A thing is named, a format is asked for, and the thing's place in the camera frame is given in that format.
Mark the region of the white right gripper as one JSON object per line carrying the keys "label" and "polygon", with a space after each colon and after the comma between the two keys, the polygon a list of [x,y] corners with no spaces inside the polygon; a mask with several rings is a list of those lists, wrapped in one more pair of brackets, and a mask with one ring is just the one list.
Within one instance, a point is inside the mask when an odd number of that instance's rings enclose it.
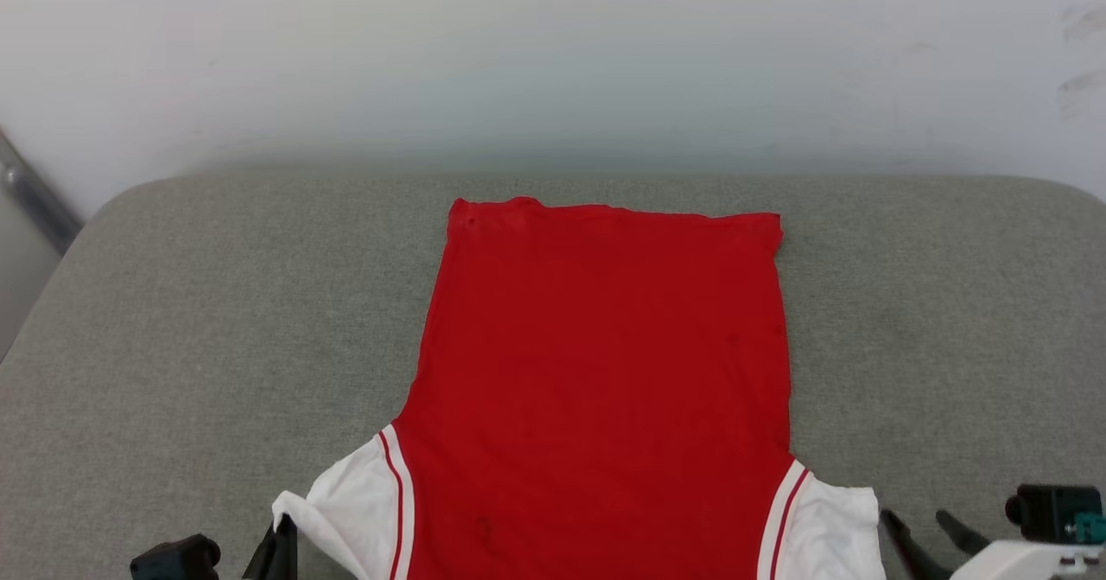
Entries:
{"label": "white right gripper", "polygon": [[912,540],[896,512],[880,510],[880,524],[910,580],[1067,580],[1094,570],[1106,557],[1102,514],[1056,514],[1047,522],[1024,517],[1023,540],[992,542],[951,512],[936,512],[936,521],[956,548],[971,557],[952,574]]}

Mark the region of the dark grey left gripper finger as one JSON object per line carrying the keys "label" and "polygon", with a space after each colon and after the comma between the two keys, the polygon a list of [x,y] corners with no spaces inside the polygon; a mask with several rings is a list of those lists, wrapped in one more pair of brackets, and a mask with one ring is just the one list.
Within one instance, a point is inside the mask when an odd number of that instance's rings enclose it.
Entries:
{"label": "dark grey left gripper finger", "polygon": [[242,579],[299,580],[299,528],[288,514],[268,528]]}

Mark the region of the red and white sports jersey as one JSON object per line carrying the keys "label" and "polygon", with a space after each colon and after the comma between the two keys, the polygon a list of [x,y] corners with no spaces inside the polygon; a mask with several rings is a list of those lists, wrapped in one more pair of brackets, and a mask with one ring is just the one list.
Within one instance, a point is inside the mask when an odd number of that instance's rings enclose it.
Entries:
{"label": "red and white sports jersey", "polygon": [[886,580],[790,450],[778,214],[455,201],[410,395],[288,514],[357,580]]}

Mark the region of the grey fabric sofa cushion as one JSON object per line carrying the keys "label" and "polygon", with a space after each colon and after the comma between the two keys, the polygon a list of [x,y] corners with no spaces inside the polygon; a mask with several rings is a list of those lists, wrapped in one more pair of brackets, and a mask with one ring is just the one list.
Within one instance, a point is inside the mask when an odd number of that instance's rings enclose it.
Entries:
{"label": "grey fabric sofa cushion", "polygon": [[240,577],[281,491],[395,417],[455,199],[774,211],[791,448],[959,565],[1023,481],[1106,499],[1106,201],[952,175],[237,173],[107,201],[0,362],[0,580],[131,580],[206,534]]}

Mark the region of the grey metal wall strip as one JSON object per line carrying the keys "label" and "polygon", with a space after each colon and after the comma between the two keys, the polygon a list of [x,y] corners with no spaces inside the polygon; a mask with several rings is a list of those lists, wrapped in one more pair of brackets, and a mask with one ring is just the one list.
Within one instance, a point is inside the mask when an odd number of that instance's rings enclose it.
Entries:
{"label": "grey metal wall strip", "polygon": [[63,198],[28,166],[3,130],[0,130],[0,186],[60,257],[79,238],[84,222]]}

